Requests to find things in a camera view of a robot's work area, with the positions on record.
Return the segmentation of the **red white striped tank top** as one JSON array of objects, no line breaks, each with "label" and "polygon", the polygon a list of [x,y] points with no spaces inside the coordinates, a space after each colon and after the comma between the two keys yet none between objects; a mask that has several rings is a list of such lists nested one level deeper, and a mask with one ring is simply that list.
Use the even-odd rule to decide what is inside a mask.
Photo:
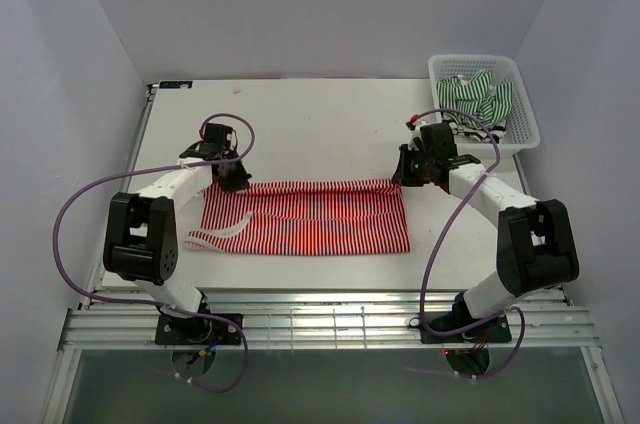
[{"label": "red white striped tank top", "polygon": [[193,250],[273,256],[401,254],[410,237],[400,187],[388,179],[256,183],[204,193]]}]

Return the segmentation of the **green white striped tank top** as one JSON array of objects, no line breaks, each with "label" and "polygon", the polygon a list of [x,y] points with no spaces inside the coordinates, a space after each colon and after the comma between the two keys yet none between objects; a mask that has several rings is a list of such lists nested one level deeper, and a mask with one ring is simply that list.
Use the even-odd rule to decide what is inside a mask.
[{"label": "green white striped tank top", "polygon": [[476,129],[489,128],[507,121],[513,109],[514,86],[511,82],[492,84],[492,72],[480,70],[471,78],[455,75],[436,83],[436,96],[442,109],[457,123]]}]

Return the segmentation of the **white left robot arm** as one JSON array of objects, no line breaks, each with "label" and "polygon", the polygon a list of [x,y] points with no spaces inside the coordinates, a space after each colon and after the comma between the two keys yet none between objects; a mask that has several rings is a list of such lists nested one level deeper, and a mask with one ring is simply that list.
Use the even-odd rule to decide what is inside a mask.
[{"label": "white left robot arm", "polygon": [[212,185],[235,194],[249,189],[250,178],[233,128],[207,123],[200,140],[179,155],[171,170],[136,192],[111,199],[105,270],[148,292],[160,311],[179,317],[177,330],[190,343],[210,336],[212,320],[201,312],[202,292],[173,276],[179,258],[177,214]]}]

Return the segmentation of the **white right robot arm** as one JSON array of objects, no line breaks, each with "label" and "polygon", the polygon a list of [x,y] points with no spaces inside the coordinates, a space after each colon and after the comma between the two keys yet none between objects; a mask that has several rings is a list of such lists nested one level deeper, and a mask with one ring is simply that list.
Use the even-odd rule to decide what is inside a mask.
[{"label": "white right robot arm", "polygon": [[451,310],[422,327],[438,338],[474,341],[504,311],[529,294],[574,281],[579,260],[569,213],[556,200],[537,200],[494,176],[492,169],[458,152],[446,123],[419,118],[408,123],[412,135],[400,146],[393,183],[402,187],[432,184],[471,206],[497,230],[496,269],[459,293]]}]

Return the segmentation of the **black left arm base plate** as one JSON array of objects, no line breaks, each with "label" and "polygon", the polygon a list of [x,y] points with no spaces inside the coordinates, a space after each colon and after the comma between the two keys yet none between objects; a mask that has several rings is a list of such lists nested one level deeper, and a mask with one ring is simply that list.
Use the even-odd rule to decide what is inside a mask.
[{"label": "black left arm base plate", "polygon": [[206,347],[214,342],[240,345],[241,337],[238,330],[227,322],[166,314],[158,318],[154,337],[156,345]]}]

